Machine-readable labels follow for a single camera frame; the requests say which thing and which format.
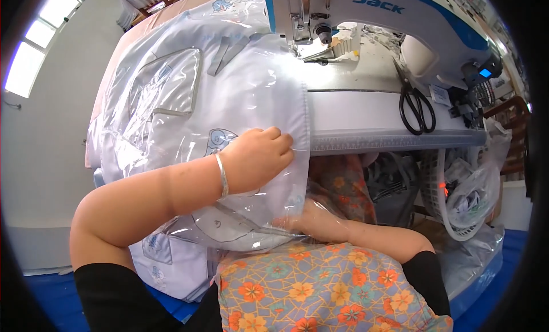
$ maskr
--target window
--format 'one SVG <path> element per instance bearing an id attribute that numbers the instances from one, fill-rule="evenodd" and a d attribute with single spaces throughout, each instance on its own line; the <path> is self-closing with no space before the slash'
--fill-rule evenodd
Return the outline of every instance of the window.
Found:
<path id="1" fill-rule="evenodd" d="M 51 47 L 51 41 L 65 18 L 70 18 L 83 0 L 47 0 L 23 36 L 11 64 L 5 90 L 29 97 L 38 70 Z"/>

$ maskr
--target printed fabric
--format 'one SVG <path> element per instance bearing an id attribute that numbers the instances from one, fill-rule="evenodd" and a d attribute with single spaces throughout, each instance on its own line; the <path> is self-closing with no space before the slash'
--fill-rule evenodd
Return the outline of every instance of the printed fabric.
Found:
<path id="1" fill-rule="evenodd" d="M 225 258 L 218 268 L 223 330 L 451 331 L 390 257 L 349 243 L 291 244 Z"/>
<path id="2" fill-rule="evenodd" d="M 341 219 L 376 224 L 359 155 L 311 157 L 307 196 Z"/>

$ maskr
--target plastic basket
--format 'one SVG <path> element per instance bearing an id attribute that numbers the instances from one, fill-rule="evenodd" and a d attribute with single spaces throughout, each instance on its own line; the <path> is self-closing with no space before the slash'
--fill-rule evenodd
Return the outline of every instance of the plastic basket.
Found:
<path id="1" fill-rule="evenodd" d="M 421 199 L 429 214 L 448 231 L 449 235 L 458 241 L 470 239 L 477 233 L 484 220 L 474 226 L 459 228 L 450 224 L 446 214 L 446 195 L 444 189 L 444 160 L 446 149 L 424 150 L 421 162 Z"/>

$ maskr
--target label tag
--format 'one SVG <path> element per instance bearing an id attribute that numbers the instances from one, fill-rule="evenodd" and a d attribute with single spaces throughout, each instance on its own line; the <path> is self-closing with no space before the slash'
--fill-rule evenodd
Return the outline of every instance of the label tag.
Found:
<path id="1" fill-rule="evenodd" d="M 429 85 L 431 98 L 434 103 L 438 103 L 449 108 L 452 108 L 452 103 L 449 101 L 448 91 L 436 85 Z"/>

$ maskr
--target black sleeve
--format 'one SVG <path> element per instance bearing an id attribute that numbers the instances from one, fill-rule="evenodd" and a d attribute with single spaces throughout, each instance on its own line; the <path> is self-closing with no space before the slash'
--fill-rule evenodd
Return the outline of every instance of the black sleeve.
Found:
<path id="1" fill-rule="evenodd" d="M 92 331 L 222 331 L 217 286 L 211 286 L 183 325 L 147 290 L 139 276 L 117 264 L 95 263 L 74 273 L 76 289 Z"/>
<path id="2" fill-rule="evenodd" d="M 450 315 L 449 301 L 435 253 L 422 251 L 402 265 L 408 283 L 420 293 L 436 315 Z"/>

